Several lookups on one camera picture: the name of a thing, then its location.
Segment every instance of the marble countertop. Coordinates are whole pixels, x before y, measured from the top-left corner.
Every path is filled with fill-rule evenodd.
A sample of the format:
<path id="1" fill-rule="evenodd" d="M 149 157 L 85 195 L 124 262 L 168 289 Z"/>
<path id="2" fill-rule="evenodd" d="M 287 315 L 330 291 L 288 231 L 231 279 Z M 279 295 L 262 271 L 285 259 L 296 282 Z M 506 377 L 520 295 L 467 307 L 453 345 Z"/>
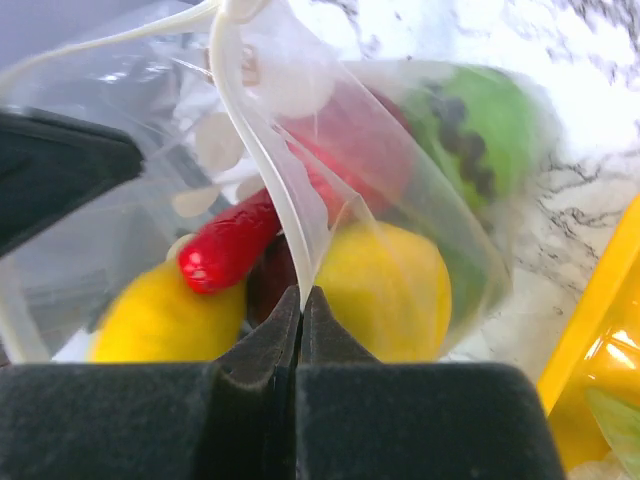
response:
<path id="1" fill-rule="evenodd" d="M 535 381 L 639 190 L 640 3 L 321 0 L 295 8 L 347 56 L 481 63 L 546 88 L 562 131 L 521 211 L 514 293 L 450 355 L 513 364 Z"/>

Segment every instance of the yellow plastic tray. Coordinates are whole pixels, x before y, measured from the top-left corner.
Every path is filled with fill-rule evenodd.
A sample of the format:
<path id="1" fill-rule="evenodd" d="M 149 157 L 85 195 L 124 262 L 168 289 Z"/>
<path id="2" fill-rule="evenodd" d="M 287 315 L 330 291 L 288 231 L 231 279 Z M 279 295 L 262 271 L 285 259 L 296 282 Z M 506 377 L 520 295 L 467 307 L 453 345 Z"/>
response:
<path id="1" fill-rule="evenodd" d="M 591 387 L 640 405 L 640 196 L 625 212 L 538 382 L 567 470 L 610 447 L 586 400 Z"/>

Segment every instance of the black object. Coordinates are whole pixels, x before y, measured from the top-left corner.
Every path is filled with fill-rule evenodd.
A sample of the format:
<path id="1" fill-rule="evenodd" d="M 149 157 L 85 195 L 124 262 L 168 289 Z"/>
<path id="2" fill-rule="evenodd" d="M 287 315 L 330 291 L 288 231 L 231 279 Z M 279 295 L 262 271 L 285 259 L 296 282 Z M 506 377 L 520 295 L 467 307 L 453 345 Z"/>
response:
<path id="1" fill-rule="evenodd" d="M 517 370 L 382 365 L 319 289 L 298 312 L 208 364 L 0 369 L 0 478 L 564 478 Z"/>
<path id="2" fill-rule="evenodd" d="M 0 257 L 142 172 L 125 133 L 32 110 L 0 112 Z"/>

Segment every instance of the clear plastic bag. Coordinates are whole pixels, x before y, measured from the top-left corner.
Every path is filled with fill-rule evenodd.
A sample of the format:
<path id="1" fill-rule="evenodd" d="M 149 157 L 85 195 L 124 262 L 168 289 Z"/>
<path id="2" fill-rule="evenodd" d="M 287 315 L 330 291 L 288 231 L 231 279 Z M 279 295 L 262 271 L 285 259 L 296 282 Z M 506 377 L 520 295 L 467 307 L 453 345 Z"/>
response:
<path id="1" fill-rule="evenodd" d="M 508 290 L 506 264 L 468 207 L 519 191 L 534 167 L 537 111 L 511 79 L 440 64 L 454 87 L 462 76 L 460 95 L 465 88 L 482 87 L 482 81 L 492 83 L 491 101 L 509 94 L 503 107 L 517 99 L 511 117 L 527 120 L 517 132 L 516 148 L 499 157 L 506 156 L 507 164 L 489 162 L 480 172 L 494 182 L 494 190 L 477 186 L 465 202 L 460 194 L 471 188 L 455 181 L 464 177 L 465 165 L 452 173 L 448 167 L 455 165 L 447 165 L 443 155 L 438 168 L 427 154 L 436 152 L 423 151 L 412 138 L 420 115 L 436 116 L 429 101 L 416 110 L 416 92 L 443 94 L 446 86 L 436 90 L 420 78 L 394 81 L 397 70 L 389 75 L 368 66 L 356 78 L 353 66 L 339 63 L 288 5 L 277 1 L 227 2 L 216 17 L 210 48 L 214 82 L 278 209 L 303 298 L 315 281 L 338 320 L 379 358 L 424 361 L 447 348 L 459 327 Z M 254 66 L 254 81 L 243 74 L 248 65 Z M 364 79 L 365 70 L 375 81 Z M 405 82 L 412 81 L 407 88 Z M 467 113 L 476 128 L 484 109 L 472 102 L 475 98 L 467 100 L 462 108 L 473 108 Z M 464 111 L 453 113 L 464 120 Z M 476 134 L 470 145 L 456 145 L 473 149 L 479 140 L 484 151 L 470 152 L 479 158 L 487 146 L 502 145 L 491 126 L 480 126 L 490 130 L 491 141 Z M 431 128 L 437 132 L 437 125 Z M 523 152 L 526 158 L 516 158 Z M 520 168 L 518 162 L 527 165 Z M 440 253 L 416 247 L 416 238 L 437 245 Z M 435 266 L 442 262 L 440 254 L 448 270 L 444 281 Z M 443 306 L 451 303 L 443 300 L 451 289 L 453 316 Z"/>
<path id="2" fill-rule="evenodd" d="M 190 231 L 210 216 L 184 220 L 175 195 L 190 188 L 191 203 L 206 207 L 219 191 L 236 203 L 266 186 L 301 308 L 319 285 L 383 361 L 448 350 L 509 291 L 515 223 L 503 212 L 537 161 L 533 97 L 491 69 L 341 63 L 284 1 L 227 1 L 209 35 L 194 27 L 214 10 L 207 2 L 179 14 L 183 23 L 163 23 L 163 36 L 51 57 L 21 73 L 8 103 L 127 131 L 147 156 L 146 175 L 188 165 L 198 184 L 165 191 L 153 181 L 136 198 L 170 205 Z M 95 89 L 83 96 L 75 80 Z M 458 130 L 442 137 L 439 122 Z M 171 160 L 176 151 L 182 161 Z"/>
<path id="3" fill-rule="evenodd" d="M 86 37 L 101 38 L 189 7 L 160 2 Z M 13 111 L 28 114 L 35 107 L 124 130 L 146 157 L 140 178 L 0 259 L 0 334 L 12 362 L 51 358 L 79 328 L 97 323 L 141 272 L 161 263 L 178 236 L 197 230 L 226 205 L 213 204 L 212 192 L 207 208 L 186 212 L 182 206 L 193 189 L 208 191 L 212 185 L 180 146 L 183 135 L 174 126 L 172 99 L 179 96 L 182 73 L 157 53 L 181 49 L 182 41 L 147 38 L 50 59 L 4 91 L 4 106 Z"/>

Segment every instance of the yellow lemon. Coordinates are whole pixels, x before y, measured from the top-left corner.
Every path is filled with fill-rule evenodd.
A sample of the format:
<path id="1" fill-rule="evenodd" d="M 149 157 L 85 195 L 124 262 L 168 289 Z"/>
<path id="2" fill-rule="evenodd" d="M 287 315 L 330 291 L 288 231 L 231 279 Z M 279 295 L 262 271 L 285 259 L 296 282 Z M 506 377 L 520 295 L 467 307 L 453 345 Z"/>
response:
<path id="1" fill-rule="evenodd" d="M 338 231 L 316 284 L 338 322 L 383 362 L 433 360 L 451 317 L 438 248 L 385 223 Z"/>
<path id="2" fill-rule="evenodd" d="M 178 265 L 166 262 L 139 276 L 113 303 L 90 361 L 214 360 L 233 346 L 244 317 L 244 282 L 216 295 L 199 295 Z"/>

